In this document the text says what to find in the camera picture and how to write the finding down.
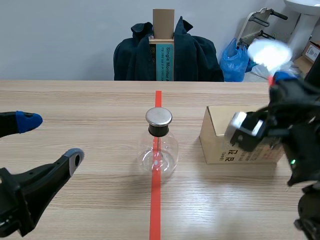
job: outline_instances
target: blue plastic bag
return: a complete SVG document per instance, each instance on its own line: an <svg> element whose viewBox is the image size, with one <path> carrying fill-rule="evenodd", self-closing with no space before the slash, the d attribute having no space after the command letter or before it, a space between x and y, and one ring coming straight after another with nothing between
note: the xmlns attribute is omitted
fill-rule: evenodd
<svg viewBox="0 0 320 240"><path fill-rule="evenodd" d="M223 71L225 82L242 82L248 66L248 50L237 49L237 40L234 38L222 53L220 68Z"/></svg>

